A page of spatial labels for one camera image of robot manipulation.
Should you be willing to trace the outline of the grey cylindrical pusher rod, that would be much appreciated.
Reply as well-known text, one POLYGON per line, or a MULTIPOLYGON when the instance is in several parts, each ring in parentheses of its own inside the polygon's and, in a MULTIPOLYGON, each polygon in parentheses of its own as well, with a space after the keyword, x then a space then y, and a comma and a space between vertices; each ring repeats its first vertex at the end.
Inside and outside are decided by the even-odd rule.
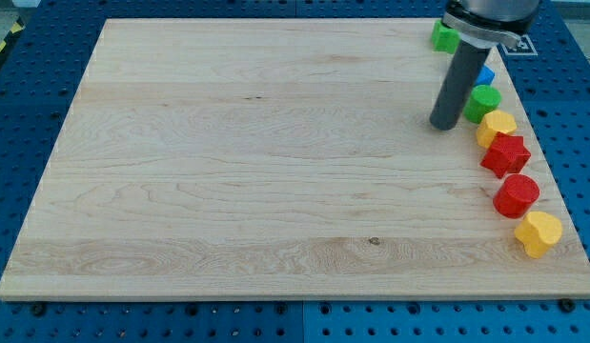
POLYGON ((429 117, 435 129, 456 126, 490 50, 459 42, 429 117))

